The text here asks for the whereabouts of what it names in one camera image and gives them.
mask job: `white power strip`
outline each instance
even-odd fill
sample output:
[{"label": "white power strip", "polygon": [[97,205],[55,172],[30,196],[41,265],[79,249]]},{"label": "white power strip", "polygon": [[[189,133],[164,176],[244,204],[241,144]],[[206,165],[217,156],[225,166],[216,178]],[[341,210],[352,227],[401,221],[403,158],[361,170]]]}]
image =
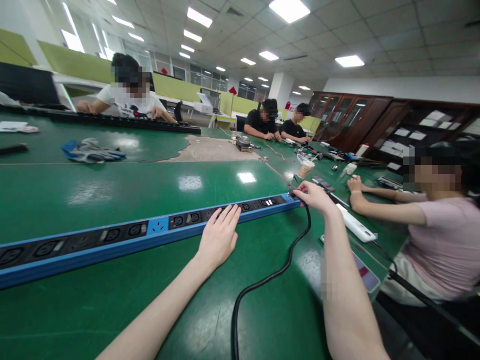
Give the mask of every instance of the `white power strip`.
[{"label": "white power strip", "polygon": [[336,206],[341,210],[343,215],[343,221],[345,221],[345,226],[356,235],[363,243],[369,243],[377,239],[375,234],[368,230],[360,221],[354,218],[346,208],[340,204]]}]

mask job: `blue power strip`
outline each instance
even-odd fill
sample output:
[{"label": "blue power strip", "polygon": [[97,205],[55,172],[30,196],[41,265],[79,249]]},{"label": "blue power strip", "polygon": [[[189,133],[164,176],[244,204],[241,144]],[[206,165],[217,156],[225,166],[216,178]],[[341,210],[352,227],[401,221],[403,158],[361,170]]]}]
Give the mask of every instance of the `blue power strip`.
[{"label": "blue power strip", "polygon": [[[239,223],[298,208],[288,193],[237,202]],[[0,245],[0,289],[190,238],[216,207],[90,228]]]}]

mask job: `black t-shirt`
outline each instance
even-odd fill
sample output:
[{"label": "black t-shirt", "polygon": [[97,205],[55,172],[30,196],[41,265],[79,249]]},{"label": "black t-shirt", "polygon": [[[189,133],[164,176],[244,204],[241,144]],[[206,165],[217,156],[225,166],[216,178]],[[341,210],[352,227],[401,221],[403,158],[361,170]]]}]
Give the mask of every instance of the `black t-shirt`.
[{"label": "black t-shirt", "polygon": [[258,111],[257,109],[253,109],[248,113],[245,125],[250,125],[255,130],[264,134],[275,134],[278,131],[275,120],[270,119],[269,121],[263,121],[260,117],[260,111]]},{"label": "black t-shirt", "polygon": [[291,119],[285,120],[281,127],[281,131],[286,132],[288,135],[294,136],[296,138],[304,138],[307,136],[302,127],[298,124],[295,125]]}]

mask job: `green workbench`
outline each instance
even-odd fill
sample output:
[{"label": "green workbench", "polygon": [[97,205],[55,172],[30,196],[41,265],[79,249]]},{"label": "green workbench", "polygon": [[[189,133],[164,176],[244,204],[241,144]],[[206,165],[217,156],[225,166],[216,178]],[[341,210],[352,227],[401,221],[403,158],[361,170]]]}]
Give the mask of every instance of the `green workbench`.
[{"label": "green workbench", "polygon": [[[267,164],[157,162],[187,146],[186,135],[7,113],[0,113],[0,121],[24,121],[41,131],[0,133],[0,146],[29,147],[28,153],[0,157],[3,244],[286,193],[287,181],[300,166],[283,161],[265,144],[289,161],[296,159],[293,149],[264,140],[255,141],[262,145],[256,152],[269,157]],[[227,138],[217,129],[203,128],[201,135]],[[66,160],[60,147],[70,139],[88,137],[104,146],[120,146],[127,158],[97,165]],[[327,159],[315,162],[308,179],[323,177],[348,202],[348,176],[339,179],[342,167],[334,172],[333,164]],[[370,186],[376,186],[379,176],[401,181],[385,170],[359,168],[355,173]],[[311,215],[311,230],[296,246],[288,271],[241,303],[238,332],[243,359],[330,358],[320,301],[319,237],[324,221],[314,209]],[[403,246],[406,227],[354,216],[378,233],[378,241],[392,257]],[[229,359],[238,293],[282,267],[289,246],[306,226],[303,208],[238,225],[235,251],[193,297],[157,358]],[[374,245],[360,245],[350,237],[352,249],[383,281],[389,262]],[[93,359],[177,276],[199,241],[195,236],[0,291],[0,352],[6,359]]]}]

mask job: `glove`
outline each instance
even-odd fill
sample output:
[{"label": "glove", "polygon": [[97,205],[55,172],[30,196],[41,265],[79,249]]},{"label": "glove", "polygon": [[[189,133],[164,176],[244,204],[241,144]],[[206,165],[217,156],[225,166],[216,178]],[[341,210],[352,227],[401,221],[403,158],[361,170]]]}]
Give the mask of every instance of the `glove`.
[{"label": "glove", "polygon": [[93,137],[86,138],[80,143],[70,140],[61,148],[68,159],[87,164],[102,164],[105,161],[115,161],[126,157],[120,148],[100,147],[97,139]]}]

